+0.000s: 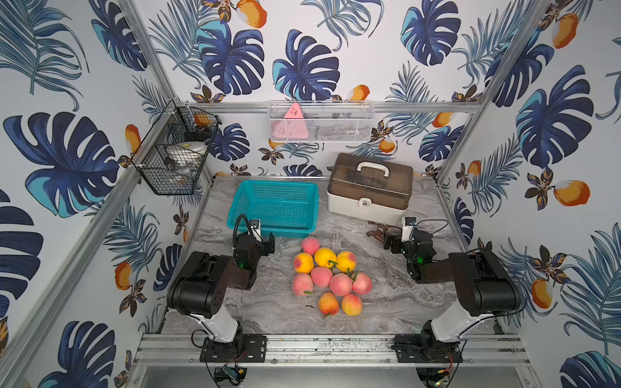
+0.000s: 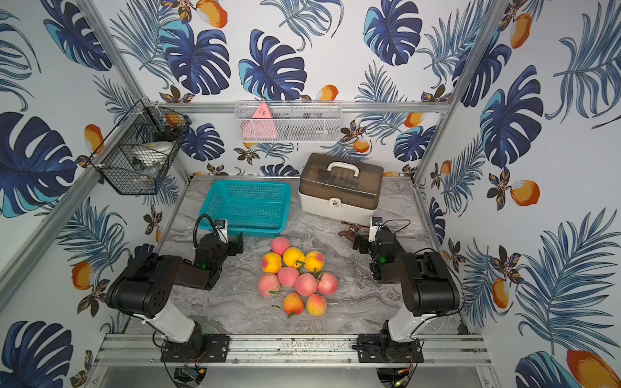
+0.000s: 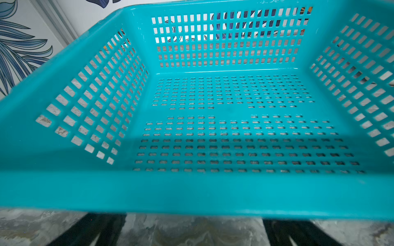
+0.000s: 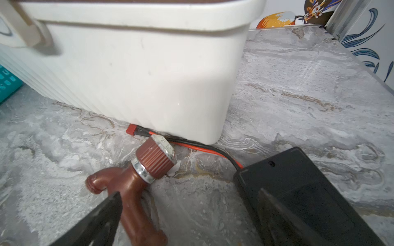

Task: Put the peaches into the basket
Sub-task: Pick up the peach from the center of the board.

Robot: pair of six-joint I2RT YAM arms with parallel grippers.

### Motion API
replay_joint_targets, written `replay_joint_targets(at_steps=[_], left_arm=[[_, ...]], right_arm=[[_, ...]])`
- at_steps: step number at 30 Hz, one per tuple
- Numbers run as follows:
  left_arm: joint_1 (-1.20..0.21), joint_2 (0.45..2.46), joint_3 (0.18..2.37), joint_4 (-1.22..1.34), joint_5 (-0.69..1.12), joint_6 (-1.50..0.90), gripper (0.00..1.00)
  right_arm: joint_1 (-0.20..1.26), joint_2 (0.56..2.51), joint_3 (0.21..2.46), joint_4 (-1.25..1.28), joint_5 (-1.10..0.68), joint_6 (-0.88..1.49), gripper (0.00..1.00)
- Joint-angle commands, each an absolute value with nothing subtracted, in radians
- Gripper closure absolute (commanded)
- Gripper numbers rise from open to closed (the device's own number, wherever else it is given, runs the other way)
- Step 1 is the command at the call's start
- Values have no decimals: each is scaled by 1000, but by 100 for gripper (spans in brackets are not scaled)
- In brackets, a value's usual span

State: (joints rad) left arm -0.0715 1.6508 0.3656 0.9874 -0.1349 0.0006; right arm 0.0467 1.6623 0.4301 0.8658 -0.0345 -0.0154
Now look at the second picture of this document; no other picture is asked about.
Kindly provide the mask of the teal plastic basket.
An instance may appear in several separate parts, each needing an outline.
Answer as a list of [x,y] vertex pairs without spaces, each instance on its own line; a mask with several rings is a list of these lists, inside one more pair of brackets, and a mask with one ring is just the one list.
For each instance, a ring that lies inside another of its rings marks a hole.
[[289,184],[219,180],[209,190],[200,214],[228,222],[236,236],[273,238],[286,229],[292,191]]

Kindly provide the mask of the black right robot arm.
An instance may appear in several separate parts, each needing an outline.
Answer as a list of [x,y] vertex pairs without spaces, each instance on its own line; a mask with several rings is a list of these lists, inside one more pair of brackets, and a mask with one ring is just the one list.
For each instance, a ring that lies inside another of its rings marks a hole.
[[428,248],[406,252],[387,227],[357,234],[353,249],[371,258],[370,271],[379,284],[398,284],[403,305],[376,335],[360,335],[353,349],[361,363],[421,362],[419,332],[434,318],[459,309],[459,287],[441,255]]

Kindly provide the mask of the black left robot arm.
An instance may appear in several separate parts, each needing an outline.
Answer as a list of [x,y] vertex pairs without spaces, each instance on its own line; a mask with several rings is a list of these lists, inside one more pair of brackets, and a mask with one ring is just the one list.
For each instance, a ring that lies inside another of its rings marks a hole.
[[193,262],[180,256],[140,251],[109,287],[106,305],[138,318],[163,336],[161,362],[226,361],[230,338],[205,334],[197,321],[170,300],[174,286],[212,290],[228,257],[229,244],[216,234],[193,238]]

